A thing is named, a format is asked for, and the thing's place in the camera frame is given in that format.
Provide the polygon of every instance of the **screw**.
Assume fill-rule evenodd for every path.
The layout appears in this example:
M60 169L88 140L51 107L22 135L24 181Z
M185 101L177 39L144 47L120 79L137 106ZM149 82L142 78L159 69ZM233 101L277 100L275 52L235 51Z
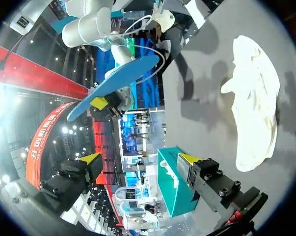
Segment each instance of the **screw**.
M53 193L54 193L55 195L59 195L59 194L60 194L60 189L59 189L59 188L54 188L54 189L53 189Z
M234 185L233 185L235 188L240 188L240 186L241 186L241 182L240 181L238 181L238 180L236 180L235 182L234 182Z
M46 180L42 180L40 182L41 188L44 188L46 185L48 185L48 182Z
M209 180L211 178L211 176L212 176L211 174L205 174L205 178L204 178L205 181Z
M222 174L223 174L223 171L222 171L222 170L218 170L216 173L217 173L218 175L222 175Z
M12 202L13 202L14 204L17 204L17 203L20 202L20 200L19 200L19 198L13 198L13 199L12 199Z
M227 192L228 192L228 189L227 188L222 188L220 191L219 191L219 196L220 197L225 197L226 196L226 194L227 194Z

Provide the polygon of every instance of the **crumpled towel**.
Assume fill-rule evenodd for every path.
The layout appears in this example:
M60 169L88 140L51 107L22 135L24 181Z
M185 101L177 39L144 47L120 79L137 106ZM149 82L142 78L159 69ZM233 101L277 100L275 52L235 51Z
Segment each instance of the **crumpled towel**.
M247 172L273 155L277 137L275 117L280 82L273 64L252 39L233 42L235 69L221 93L235 94L232 112L237 126L236 167Z

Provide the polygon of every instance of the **white cable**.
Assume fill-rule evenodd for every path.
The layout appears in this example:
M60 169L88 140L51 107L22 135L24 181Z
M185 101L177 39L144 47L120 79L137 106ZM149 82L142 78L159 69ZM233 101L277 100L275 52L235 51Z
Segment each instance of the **white cable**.
M153 48L149 48L149 47L145 47L145 46L140 46L140 45L135 45L135 44L130 44L130 45L135 46L135 47L138 47L138 48L144 48L144 49L152 50L153 52L159 54L161 56L162 60L163 60L162 65L152 75L148 76L144 80L138 81L137 83L135 83L134 85L131 86L131 88L132 88L133 86L136 86L138 84L141 84L141 83L145 82L146 80L150 79L151 77L155 76L163 68L163 66L165 65L165 57L160 52L158 52L157 50L154 50Z
M131 32L128 32L132 27L134 27L137 23L139 23L140 21L146 19L149 17L149 20L147 23L145 23L143 26L141 26L140 28L138 29L135 29L134 31L131 31ZM129 34L133 34L133 33L137 33L139 32L140 30L144 29L148 24L150 24L152 21L152 16L151 15L146 15L144 17L141 17L139 20L135 21L131 26L129 26L125 32L123 34L121 34L122 37L126 36L126 35L129 35Z

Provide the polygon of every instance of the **teal box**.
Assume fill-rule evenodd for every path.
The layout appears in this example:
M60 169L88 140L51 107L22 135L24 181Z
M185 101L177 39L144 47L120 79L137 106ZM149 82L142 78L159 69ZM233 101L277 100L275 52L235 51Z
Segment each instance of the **teal box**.
M178 153L184 152L178 147L162 148L158 150L158 184L171 217L194 210L198 203L198 200L191 201L193 193L177 171L176 164ZM178 179L179 183L176 189L174 188L173 178L166 174L167 170L164 167L160 166L160 162L163 160L171 167Z

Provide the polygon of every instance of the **blue board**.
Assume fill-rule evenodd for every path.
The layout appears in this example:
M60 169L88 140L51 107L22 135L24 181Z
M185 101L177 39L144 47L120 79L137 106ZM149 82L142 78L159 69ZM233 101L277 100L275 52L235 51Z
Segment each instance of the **blue board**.
M90 102L95 97L104 97L118 89L128 86L144 73L151 70L158 62L159 57L151 55L120 66L69 113L67 120L73 121L85 110L89 109L91 107Z

